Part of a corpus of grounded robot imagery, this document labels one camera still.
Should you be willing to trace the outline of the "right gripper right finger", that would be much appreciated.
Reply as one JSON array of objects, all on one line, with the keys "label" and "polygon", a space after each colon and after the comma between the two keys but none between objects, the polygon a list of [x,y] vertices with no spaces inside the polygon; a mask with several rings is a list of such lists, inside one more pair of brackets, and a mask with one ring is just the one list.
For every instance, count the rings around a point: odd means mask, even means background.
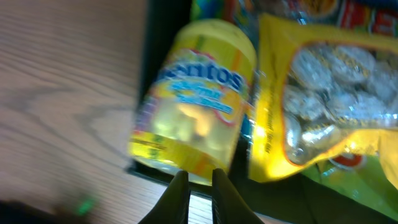
[{"label": "right gripper right finger", "polygon": [[264,224],[220,168],[212,173],[212,215],[213,224]]}]

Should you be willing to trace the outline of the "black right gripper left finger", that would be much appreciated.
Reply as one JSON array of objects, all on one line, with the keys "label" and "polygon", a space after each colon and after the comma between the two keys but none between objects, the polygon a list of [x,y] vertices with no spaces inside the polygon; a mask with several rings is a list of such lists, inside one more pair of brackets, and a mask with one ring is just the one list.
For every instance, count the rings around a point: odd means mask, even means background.
[{"label": "black right gripper left finger", "polygon": [[177,172],[153,209],[139,224],[187,224],[190,202],[188,172]]}]

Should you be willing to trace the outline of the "yellow Mentos gum bottle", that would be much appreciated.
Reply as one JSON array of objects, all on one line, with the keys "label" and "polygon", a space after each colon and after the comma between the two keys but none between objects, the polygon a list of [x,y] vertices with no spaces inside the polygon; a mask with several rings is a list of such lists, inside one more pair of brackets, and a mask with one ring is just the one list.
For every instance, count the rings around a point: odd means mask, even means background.
[{"label": "yellow Mentos gum bottle", "polygon": [[249,38],[229,22],[183,27],[137,114],[134,160],[172,175],[185,170],[192,182],[210,185],[214,169],[231,166],[256,62]]}]

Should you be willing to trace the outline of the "yellow Hacks candy bag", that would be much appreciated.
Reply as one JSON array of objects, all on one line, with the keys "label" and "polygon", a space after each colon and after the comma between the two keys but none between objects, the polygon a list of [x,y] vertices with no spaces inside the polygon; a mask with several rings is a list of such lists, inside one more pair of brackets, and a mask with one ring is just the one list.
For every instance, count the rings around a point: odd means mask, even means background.
[{"label": "yellow Hacks candy bag", "polygon": [[259,18],[259,96],[249,177],[284,179],[344,153],[397,184],[397,40]]}]

